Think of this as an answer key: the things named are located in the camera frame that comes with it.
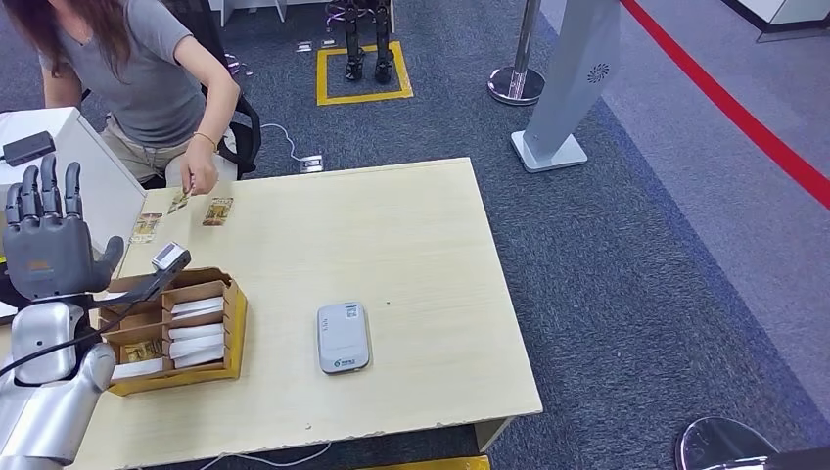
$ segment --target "power outlet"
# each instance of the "power outlet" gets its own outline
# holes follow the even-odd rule
[[[319,173],[323,170],[323,156],[312,155],[300,159],[300,173]]]

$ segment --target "woman's arm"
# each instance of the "woman's arm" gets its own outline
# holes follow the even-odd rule
[[[213,189],[217,179],[213,144],[222,139],[233,118],[240,88],[228,70],[193,36],[179,41],[173,55],[207,88],[205,115],[182,159],[182,187],[185,191],[193,190],[195,195],[206,194]]]
[[[61,76],[52,76],[51,70],[41,69],[43,73],[43,96],[46,108],[80,107],[81,90],[80,79],[75,71],[63,67]]]

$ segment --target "long brown hair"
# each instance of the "long brown hair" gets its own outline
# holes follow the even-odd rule
[[[116,77],[130,56],[129,31],[121,0],[66,0],[98,40],[101,56]],[[52,62],[52,75],[61,74],[65,55],[55,8],[49,0],[3,0],[15,26]]]

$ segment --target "beige shorts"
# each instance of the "beige shorts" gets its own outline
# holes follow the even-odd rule
[[[167,187],[181,186],[179,159],[187,151],[190,139],[175,147],[144,147],[124,135],[124,131],[111,117],[107,119],[107,128],[101,132],[101,138],[139,182],[144,183],[153,176],[160,176],[167,180]],[[213,155],[213,162],[216,164],[219,180],[236,180],[236,164],[218,154]]]

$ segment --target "red line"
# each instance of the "red line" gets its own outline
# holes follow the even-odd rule
[[[657,44],[753,142],[813,198],[830,209],[830,180],[801,158],[787,144],[741,106],[700,64],[695,62],[669,34],[654,21],[636,0],[621,0],[631,15]]]

